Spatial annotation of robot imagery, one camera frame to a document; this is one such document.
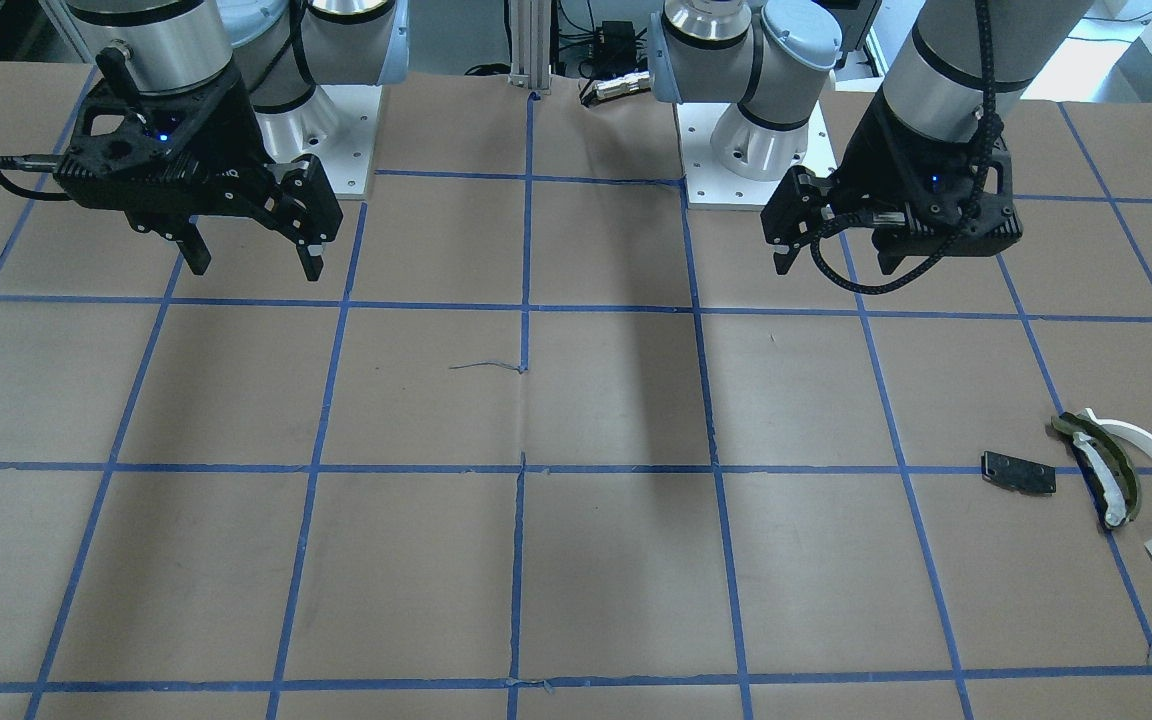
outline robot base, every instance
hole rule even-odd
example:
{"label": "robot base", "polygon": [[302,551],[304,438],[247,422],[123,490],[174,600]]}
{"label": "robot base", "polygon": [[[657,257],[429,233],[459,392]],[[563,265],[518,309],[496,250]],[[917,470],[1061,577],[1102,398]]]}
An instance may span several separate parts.
{"label": "robot base", "polygon": [[[737,176],[723,167],[710,145],[708,138],[718,127],[718,119],[727,111],[727,104],[684,103],[675,108],[679,149],[687,177],[687,205],[698,210],[763,210],[767,200],[772,199],[776,184],[780,184],[780,177],[760,182]],[[833,159],[833,146],[829,145],[829,134],[824,128],[819,104],[812,109],[808,127],[812,143],[801,164],[820,176],[828,176],[838,165]]]}
{"label": "robot base", "polygon": [[256,116],[275,161],[312,152],[319,156],[339,199],[365,200],[376,162],[382,97],[384,88],[379,86],[325,85],[297,109]]}

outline blue joint cover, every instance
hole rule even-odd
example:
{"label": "blue joint cover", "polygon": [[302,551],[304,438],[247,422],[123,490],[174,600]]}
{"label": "blue joint cover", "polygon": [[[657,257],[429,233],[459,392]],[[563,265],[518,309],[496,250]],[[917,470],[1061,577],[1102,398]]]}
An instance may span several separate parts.
{"label": "blue joint cover", "polygon": [[829,10],[812,0],[767,0],[763,24],[781,50],[808,67],[828,70],[838,61],[842,28]]}
{"label": "blue joint cover", "polygon": [[287,12],[287,0],[219,0],[215,5],[234,47],[255,40]]}
{"label": "blue joint cover", "polygon": [[408,60],[411,55],[407,29],[407,0],[397,0],[394,24],[389,30],[389,47],[385,51],[385,63],[380,65],[377,85],[396,85],[407,79],[407,67],[410,65]]}
{"label": "blue joint cover", "polygon": [[652,13],[647,23],[647,71],[652,74],[652,94],[662,103],[682,103],[679,78],[673,76],[669,45],[664,39],[660,13]]}

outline blue grid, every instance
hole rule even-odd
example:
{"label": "blue grid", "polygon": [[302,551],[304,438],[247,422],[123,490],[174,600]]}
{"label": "blue grid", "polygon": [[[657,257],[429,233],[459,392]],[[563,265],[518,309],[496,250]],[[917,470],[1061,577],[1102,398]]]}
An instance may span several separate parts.
{"label": "blue grid", "polygon": [[[93,78],[94,70],[88,77],[88,86]],[[530,96],[526,100],[526,172],[524,174],[498,174],[498,173],[441,173],[441,172],[414,172],[382,169],[378,174],[384,176],[414,176],[414,177],[454,177],[454,179],[509,179],[509,181],[524,181],[526,188],[525,199],[525,228],[524,228],[524,278],[522,278],[521,302],[513,304],[444,304],[444,302],[379,302],[379,301],[355,301],[349,300],[353,283],[357,274],[358,259],[361,258],[362,238],[364,238],[364,227],[366,219],[366,205],[361,211],[358,230],[353,243],[353,255],[349,260],[349,270],[346,279],[344,291],[340,301],[311,301],[311,300],[177,300],[173,297],[175,283],[179,280],[182,262],[175,262],[172,274],[166,283],[165,291],[160,297],[103,297],[103,296],[29,296],[29,295],[0,295],[0,302],[74,302],[74,304],[136,304],[157,305],[157,317],[154,328],[147,338],[145,351],[141,359],[141,367],[137,370],[131,392],[124,404],[122,419],[120,419],[115,441],[109,448],[109,458],[105,462],[0,462],[0,469],[28,469],[28,470],[88,470],[101,471],[101,479],[96,498],[92,502],[88,524],[84,528],[79,550],[74,560],[67,591],[61,601],[50,643],[47,643],[44,661],[33,683],[0,683],[0,694],[29,694],[29,705],[26,720],[32,720],[37,714],[38,703],[45,694],[86,694],[86,692],[262,692],[270,694],[268,720],[276,719],[279,698],[285,692],[312,692],[312,691],[385,691],[385,689],[497,689],[507,692],[507,715],[509,720],[517,717],[517,694],[521,688],[576,688],[576,687],[659,687],[659,685],[736,685],[740,688],[742,700],[742,715],[745,719],[753,719],[753,703],[751,702],[750,688],[763,684],[838,684],[838,683],[890,683],[890,682],[954,682],[963,706],[963,714],[967,719],[972,719],[972,705],[967,687],[967,680],[988,679],[1070,679],[1071,676],[1152,676],[1152,665],[1140,666],[1069,666],[1069,667],[1005,667],[1003,669],[967,669],[961,665],[957,655],[952,620],[948,615],[940,578],[937,574],[937,564],[929,546],[927,533],[922,523],[922,514],[918,506],[918,497],[910,483],[911,475],[915,473],[963,473],[976,475],[978,468],[975,467],[929,467],[909,465],[900,442],[900,433],[896,429],[895,415],[893,415],[890,397],[887,395],[886,381],[882,377],[881,356],[879,348],[870,328],[872,318],[956,318],[973,320],[1011,320],[1021,323],[1025,329],[1030,346],[1032,346],[1034,359],[1043,372],[1043,379],[1047,384],[1052,404],[1060,410],[1061,401],[1046,361],[1043,357],[1043,349],[1039,347],[1037,335],[1033,333],[1032,320],[1047,320],[1047,323],[1149,323],[1152,324],[1152,316],[1114,316],[1114,314],[1029,314],[1023,304],[1015,283],[1011,282],[1009,270],[1002,260],[998,258],[1000,272],[1005,275],[1007,288],[1011,294],[1015,304],[1015,314],[1010,313],[938,313],[937,311],[890,311],[870,310],[865,306],[864,298],[856,296],[855,310],[817,310],[817,309],[756,309],[756,306],[702,306],[696,282],[696,266],[691,247],[691,232],[687,222],[685,211],[685,184],[676,179],[581,179],[559,176],[536,176],[532,172],[532,160],[535,159],[535,101],[538,96]],[[1048,196],[1048,195],[1023,195],[1021,199],[1032,200],[1077,200],[1077,202],[1108,202],[1115,211],[1124,235],[1132,245],[1135,255],[1139,260],[1143,272],[1146,273],[1152,283],[1152,270],[1149,267],[1146,258],[1140,252],[1132,235],[1132,229],[1126,222],[1119,209],[1120,204],[1152,204],[1152,199],[1117,199],[1112,196],[1105,183],[1100,170],[1096,167],[1087,146],[1078,134],[1078,129],[1070,120],[1064,105],[1060,106],[1066,123],[1079,150],[1087,159],[1097,182],[1102,189],[1101,197],[1083,196]],[[67,129],[61,132],[60,141],[54,151],[63,146],[65,137],[68,135],[68,127],[73,126],[77,114],[77,104],[70,114]],[[559,183],[594,183],[594,184],[664,184],[676,187],[680,190],[680,209],[682,218],[682,229],[684,229],[684,245],[687,274],[691,293],[691,306],[642,306],[642,305],[605,305],[605,306],[582,306],[582,305],[535,305],[530,301],[531,282],[531,229],[532,229],[532,187],[536,182],[559,182]],[[8,255],[17,241],[20,229],[26,222],[29,213],[33,207],[33,202],[26,203],[8,242],[0,253],[0,272]],[[850,251],[846,251],[847,268],[855,279],[855,267],[852,265]],[[131,419],[132,409],[136,406],[141,387],[145,381],[147,364],[150,364],[157,339],[160,336],[166,313],[173,305],[249,305],[249,306],[336,306],[338,308],[338,331],[335,331],[332,356],[329,356],[328,377],[324,387],[323,411],[319,419],[314,438],[314,452],[310,464],[306,465],[244,465],[244,464],[128,464],[119,462],[118,455],[127,434],[128,423]],[[335,377],[340,359],[340,348],[344,340],[349,310],[366,309],[366,306],[386,306],[387,309],[438,309],[438,310],[485,310],[485,311],[509,311],[521,316],[521,347],[520,367],[526,369],[529,361],[529,334],[530,314],[535,311],[540,313],[664,313],[692,316],[695,328],[696,350],[698,350],[702,395],[705,410],[705,425],[707,425],[708,437],[708,465],[530,465],[526,456],[521,456],[517,465],[332,465],[321,462],[323,446],[326,437],[326,429],[329,423],[329,409],[334,392]],[[858,467],[796,467],[796,465],[723,465],[719,458],[717,431],[714,430],[713,404],[708,387],[708,362],[705,354],[704,343],[704,316],[705,314],[826,314],[826,316],[855,316],[859,319],[864,331],[865,342],[870,363],[874,372],[879,396],[882,401],[884,416],[886,416],[888,433],[890,433],[892,448],[896,455],[896,465],[858,465]],[[65,632],[69,609],[73,606],[74,593],[81,579],[83,564],[86,562],[88,551],[91,547],[96,523],[99,520],[106,491],[109,487],[109,479],[119,471],[161,471],[161,473],[308,473],[305,509],[303,509],[301,530],[296,547],[296,560],[293,564],[291,584],[288,588],[288,602],[285,607],[285,619],[282,634],[278,647],[275,669],[268,682],[179,682],[179,680],[165,680],[165,682],[54,682],[50,680],[51,665],[55,660],[56,650]],[[300,592],[300,579],[305,562],[306,544],[310,538],[312,511],[314,511],[314,492],[317,478],[321,473],[464,473],[476,471],[477,473],[515,473],[516,480],[516,514],[515,532],[513,532],[513,569],[511,569],[511,660],[509,661],[508,675],[503,679],[308,679],[287,680],[285,679],[285,662],[289,647],[291,646],[291,629],[294,616],[296,616],[296,605]],[[1078,473],[1079,470],[1073,467],[1059,468],[1058,471],[1064,475]],[[713,473],[714,492],[717,493],[717,506],[719,514],[719,528],[721,528],[723,545],[723,566],[726,566],[728,601],[730,601],[732,631],[735,641],[736,665],[735,674],[705,674],[685,676],[627,676],[627,679],[606,679],[605,676],[559,676],[559,679],[545,679],[544,682],[536,680],[518,679],[520,667],[520,636],[521,636],[521,602],[522,602],[522,551],[524,551],[524,510],[525,510],[525,486],[526,473]],[[730,521],[727,516],[726,488],[723,488],[723,473],[896,473],[900,475],[905,488],[905,500],[910,506],[911,518],[923,552],[925,568],[927,568],[929,583],[933,589],[938,614],[940,614],[942,630],[945,632],[946,647],[952,660],[949,670],[879,670],[879,673],[787,673],[787,674],[751,674],[748,669],[744,647],[744,630],[741,626],[740,592],[736,583],[735,559],[732,552]],[[1152,473],[1152,469],[1144,470],[1144,473]],[[1121,556],[1114,537],[1106,536],[1106,541],[1111,546],[1115,566],[1120,578],[1123,581],[1124,591],[1128,593],[1130,602],[1140,629],[1146,637],[1149,646],[1152,647],[1152,630],[1146,619],[1137,591],[1135,591],[1132,578]]]}

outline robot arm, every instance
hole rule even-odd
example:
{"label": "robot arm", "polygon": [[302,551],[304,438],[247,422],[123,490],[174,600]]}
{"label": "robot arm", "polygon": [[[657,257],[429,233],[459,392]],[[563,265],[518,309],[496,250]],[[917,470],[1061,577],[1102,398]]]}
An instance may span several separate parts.
{"label": "robot arm", "polygon": [[[37,200],[122,211],[135,232],[177,243],[198,275],[211,255],[191,218],[252,218],[291,241],[316,281],[342,211],[317,156],[271,158],[253,99],[262,109],[294,109],[320,79],[401,81],[406,45],[391,53],[389,39],[406,32],[406,20],[394,18],[406,0],[293,0],[237,53],[217,0],[67,1],[103,78],[79,106],[65,153],[1,156],[0,184]],[[349,41],[369,50],[344,53]],[[97,129],[103,118],[113,131]],[[65,191],[23,190],[3,170],[48,173]]]}
{"label": "robot arm", "polygon": [[[831,281],[876,295],[908,285],[945,256],[996,255],[1018,241],[1002,118],[1087,6],[929,0],[836,172],[819,179],[791,167],[763,211],[776,273],[786,274],[805,247]],[[874,228],[884,274],[909,256],[927,259],[882,286],[851,282],[819,249],[849,227]]]}

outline white mounting plate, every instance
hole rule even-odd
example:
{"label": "white mounting plate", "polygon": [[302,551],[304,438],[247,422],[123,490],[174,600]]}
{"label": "white mounting plate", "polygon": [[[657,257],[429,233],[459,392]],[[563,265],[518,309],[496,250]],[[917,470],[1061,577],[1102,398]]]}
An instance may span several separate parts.
{"label": "white mounting plate", "polygon": [[[760,182],[737,176],[718,161],[708,146],[708,136],[713,135],[727,104],[684,103],[675,108],[682,169],[687,176],[687,204],[698,210],[763,210],[781,179]],[[808,145],[802,164],[818,176],[828,176],[838,165],[833,161],[833,146],[829,145],[829,132],[824,128],[819,103],[812,109],[808,126],[812,143]]]}
{"label": "white mounting plate", "polygon": [[342,118],[333,137],[311,152],[328,172],[332,190],[342,200],[365,200],[376,162],[376,128],[380,127],[384,88],[374,85],[324,85]]}

